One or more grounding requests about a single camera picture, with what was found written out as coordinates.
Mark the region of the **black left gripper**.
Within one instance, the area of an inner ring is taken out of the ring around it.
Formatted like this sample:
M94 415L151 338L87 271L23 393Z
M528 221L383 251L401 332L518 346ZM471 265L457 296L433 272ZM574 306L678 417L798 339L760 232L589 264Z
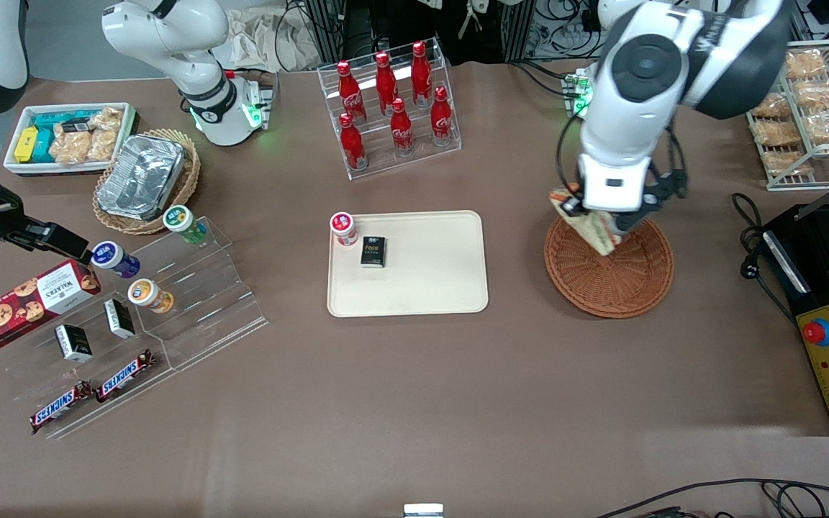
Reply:
M644 186L642 203L635 211L612 213L612 232L615 235L631 233L639 221L658 212L671 198L689 196L689 177L685 168L672 168L670 173L657 175L655 183ZM581 198L573 191L565 190L561 202L564 217L581 217Z

